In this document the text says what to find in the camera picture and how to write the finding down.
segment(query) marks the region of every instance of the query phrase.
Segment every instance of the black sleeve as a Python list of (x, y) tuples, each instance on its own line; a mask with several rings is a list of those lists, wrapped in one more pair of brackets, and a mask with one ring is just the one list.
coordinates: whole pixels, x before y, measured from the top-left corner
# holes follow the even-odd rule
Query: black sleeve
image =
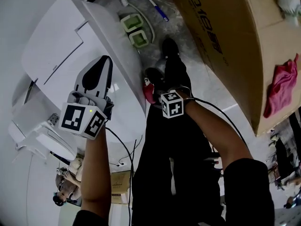
[(73, 226), (108, 226), (108, 222), (106, 222), (102, 217), (98, 216), (95, 213), (90, 211), (81, 210), (77, 213)]
[(274, 203), (264, 163), (237, 160), (226, 168), (224, 182), (227, 225), (274, 225)]

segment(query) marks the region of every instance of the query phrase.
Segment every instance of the bathroom floor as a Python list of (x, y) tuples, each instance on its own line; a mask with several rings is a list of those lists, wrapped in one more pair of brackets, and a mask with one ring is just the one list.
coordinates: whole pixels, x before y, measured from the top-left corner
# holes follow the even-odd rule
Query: bathroom floor
[[(164, 71), (165, 60), (163, 59), (161, 54), (160, 44), (166, 37), (166, 35), (169, 35), (171, 38), (173, 38), (179, 46), (180, 57), (187, 67), (187, 73), (191, 79), (194, 96), (208, 101), (226, 112), (226, 114), (233, 120), (233, 122), (241, 131), (245, 141), (248, 144), (252, 156), (256, 160), (265, 161), (269, 153), (269, 135), (263, 135), (258, 138), (254, 136), (251, 126), (249, 125), (246, 117), (240, 110), (234, 98), (227, 91), (221, 81), (210, 70), (210, 68), (203, 63), (192, 35), (190, 34), (179, 10), (177, 9), (173, 1), (154, 0), (168, 16), (168, 18), (170, 19), (169, 22), (166, 22), (161, 17), (161, 15), (155, 10), (155, 8), (150, 4), (148, 0), (128, 1), (133, 3), (146, 14), (148, 19), (152, 23), (156, 33), (156, 39), (154, 43), (150, 43), (148, 46), (139, 50), (143, 68), (157, 67)], [(110, 10), (117, 12), (120, 18), (123, 18), (131, 13), (136, 13), (136, 11), (132, 7), (123, 7), (120, 0), (96, 0), (95, 3), (98, 3)], [(144, 23), (143, 29), (145, 30), (149, 40), (151, 40), (151, 32), (146, 23)], [(216, 112), (214, 109), (209, 109), (221, 116), (221, 114), (219, 112)], [(144, 136), (140, 145), (135, 151), (135, 169), (138, 166), (143, 144)], [(128, 143), (127, 147), (129, 151), (132, 151), (134, 142)], [(119, 144), (109, 143), (110, 163), (117, 164), (119, 159), (126, 155), (127, 154), (125, 150)], [(111, 171), (114, 172), (129, 170), (129, 159), (124, 159), (122, 162), (124, 162), (126, 165), (118, 168), (112, 164)], [(223, 178), (221, 178), (220, 180), (220, 186), (221, 195), (224, 195)], [(285, 196), (283, 196), (282, 192), (277, 191), (274, 185), (271, 185), (270, 188), (276, 208), (282, 207), (285, 203), (284, 201), (286, 201)]]

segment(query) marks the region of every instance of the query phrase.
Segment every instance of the black wire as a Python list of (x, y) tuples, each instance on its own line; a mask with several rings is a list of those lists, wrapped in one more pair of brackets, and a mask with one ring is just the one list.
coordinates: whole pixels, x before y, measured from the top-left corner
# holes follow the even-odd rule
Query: black wire
[(133, 161), (134, 161), (136, 142), (137, 142), (137, 140), (135, 140), (135, 144), (134, 144), (133, 159), (132, 159), (131, 173), (130, 173), (130, 194), (129, 194), (129, 197), (128, 197), (128, 213), (129, 213), (129, 216), (130, 216), (130, 221), (128, 223), (128, 226), (131, 226), (131, 209), (130, 209), (130, 203), (131, 203), (132, 179), (133, 179), (133, 176), (134, 176), (134, 164), (133, 164)]
[(121, 142), (121, 144), (124, 146), (125, 150), (127, 151), (127, 154), (128, 154), (128, 156), (129, 156), (129, 158), (130, 158), (131, 163), (133, 164), (133, 160), (132, 160), (132, 158), (131, 158), (130, 152), (128, 151), (126, 145), (124, 145), (124, 143), (120, 140), (120, 138), (119, 138), (119, 137), (118, 137), (118, 136), (117, 136), (110, 128), (106, 127), (106, 129), (107, 129), (110, 133), (112, 133), (112, 134), (113, 134), (113, 135)]
[(110, 162), (109, 162), (109, 164), (114, 165), (114, 166), (117, 166), (117, 167), (120, 167), (119, 165), (114, 164), (114, 163), (110, 163)]
[(235, 128), (236, 132), (239, 134), (240, 138), (243, 140), (244, 144), (246, 145), (246, 147), (248, 148), (248, 145), (246, 144), (246, 141), (244, 140), (243, 136), (241, 135), (240, 131), (237, 129), (236, 125), (233, 123), (233, 121), (226, 115), (226, 113), (224, 111), (222, 111), (220, 108), (218, 108), (217, 106), (211, 104), (210, 102), (198, 99), (198, 98), (188, 98), (187, 100), (196, 100), (202, 103), (205, 103), (207, 105), (210, 105), (212, 107), (214, 107), (216, 110), (218, 110), (220, 113), (222, 113), (227, 119), (228, 121), (230, 121), (230, 123), (232, 124), (232, 126)]
[[(137, 145), (136, 147), (134, 147), (134, 149), (137, 149), (137, 147), (140, 145), (140, 143), (141, 143), (141, 141), (142, 141), (142, 137), (143, 137), (143, 135), (141, 136), (141, 139), (140, 139), (138, 145)], [(118, 162), (120, 163), (120, 161), (121, 161), (122, 159), (125, 159), (125, 158), (127, 158), (127, 157), (128, 157), (128, 155), (125, 156), (125, 157), (123, 157), (123, 158), (120, 158)]]
[(110, 128), (107, 128), (106, 129), (112, 133), (120, 142), (121, 144), (124, 146), (125, 150), (127, 151), (127, 154), (128, 154), (128, 157), (130, 158), (130, 161), (131, 161), (131, 173), (130, 173), (130, 194), (129, 194), (129, 199), (128, 199), (128, 215), (129, 215), (129, 223), (128, 223), (128, 226), (131, 226), (131, 209), (130, 209), (130, 202), (131, 202), (131, 187), (132, 187), (132, 176), (133, 176), (133, 170), (134, 170), (134, 166), (133, 166), (133, 160), (131, 158), (131, 154), (130, 152), (128, 151), (126, 145), (120, 140), (120, 138), (110, 129)]

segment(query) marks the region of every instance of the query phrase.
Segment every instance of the red object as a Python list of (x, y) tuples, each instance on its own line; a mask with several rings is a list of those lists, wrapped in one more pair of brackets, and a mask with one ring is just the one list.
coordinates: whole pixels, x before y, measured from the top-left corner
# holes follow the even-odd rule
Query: red object
[(298, 59), (299, 55), (297, 54), (294, 61), (289, 60), (285, 65), (276, 66), (263, 114), (265, 118), (269, 118), (292, 102), (292, 90), (296, 85), (298, 76)]
[(151, 104), (156, 103), (156, 101), (154, 100), (154, 97), (153, 97), (154, 88), (155, 88), (155, 86), (151, 83), (149, 85), (146, 85), (146, 84), (143, 85), (144, 96), (147, 99), (147, 101)]

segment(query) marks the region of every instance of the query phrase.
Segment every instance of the white toilet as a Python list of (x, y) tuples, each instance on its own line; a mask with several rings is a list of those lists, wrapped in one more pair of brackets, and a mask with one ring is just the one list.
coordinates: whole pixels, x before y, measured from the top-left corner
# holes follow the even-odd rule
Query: white toilet
[[(113, 61), (108, 97), (114, 107), (106, 126), (123, 142), (135, 141), (146, 128), (142, 65), (117, 14), (95, 3), (57, 0), (26, 45), (22, 65), (61, 110), (79, 72), (103, 55)], [(107, 139), (119, 142), (111, 133)]]
[(28, 150), (46, 160), (52, 151), (67, 160), (75, 159), (78, 142), (74, 136), (48, 122), (52, 114), (59, 113), (59, 110), (41, 91), (31, 94), (21, 108), (13, 111), (8, 132), (16, 142), (18, 152)]

